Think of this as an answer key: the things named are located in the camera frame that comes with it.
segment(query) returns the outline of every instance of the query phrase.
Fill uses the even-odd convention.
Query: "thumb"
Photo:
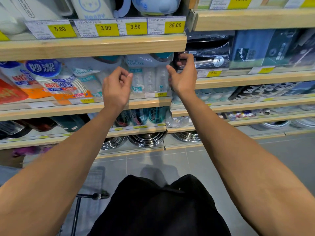
[[[128,74],[126,79],[125,79],[125,82],[124,82],[124,86],[122,87],[122,89],[124,91],[129,91],[130,90],[130,87],[131,87],[131,83],[132,83],[132,76],[133,74]]]
[[[173,77],[174,75],[177,75],[177,72],[176,70],[170,66],[169,64],[166,66],[167,70],[168,70],[168,73]]]

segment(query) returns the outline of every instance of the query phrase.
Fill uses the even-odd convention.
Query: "floor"
[[[315,195],[315,136],[299,135],[285,139],[264,139],[261,145],[284,162]],[[244,221],[232,203],[226,189],[203,147],[105,158],[93,163],[81,193],[92,194],[101,188],[111,195],[127,175],[146,177],[158,185],[172,183],[186,174],[195,175],[215,200],[233,236],[258,236]],[[82,199],[76,236],[85,236],[110,199]],[[62,227],[62,236],[71,233],[75,202]]]

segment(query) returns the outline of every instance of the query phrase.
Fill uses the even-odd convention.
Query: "hand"
[[[197,71],[192,54],[181,54],[179,57],[187,59],[186,61],[177,63],[178,65],[185,65],[183,72],[178,74],[170,65],[167,65],[166,68],[171,75],[170,86],[173,87],[177,95],[181,98],[185,94],[195,94]]]
[[[117,67],[103,82],[104,106],[121,113],[129,100],[132,74]]]

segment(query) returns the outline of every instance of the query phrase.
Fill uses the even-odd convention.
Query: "mug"
[[[26,21],[61,20],[70,16],[73,7],[69,0],[11,0]]]
[[[0,31],[15,35],[26,30],[24,18],[10,0],[0,0]]]
[[[125,16],[131,0],[124,0],[122,7],[115,11],[115,0],[71,0],[79,19],[113,19]]]

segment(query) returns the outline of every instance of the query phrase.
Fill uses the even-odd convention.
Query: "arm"
[[[167,67],[171,84],[242,216],[264,236],[315,235],[312,194],[274,155],[198,99],[193,57],[182,58],[187,63],[181,74]]]
[[[104,108],[97,117],[0,187],[0,235],[57,234],[129,99],[131,82],[132,74],[118,67],[104,79]]]

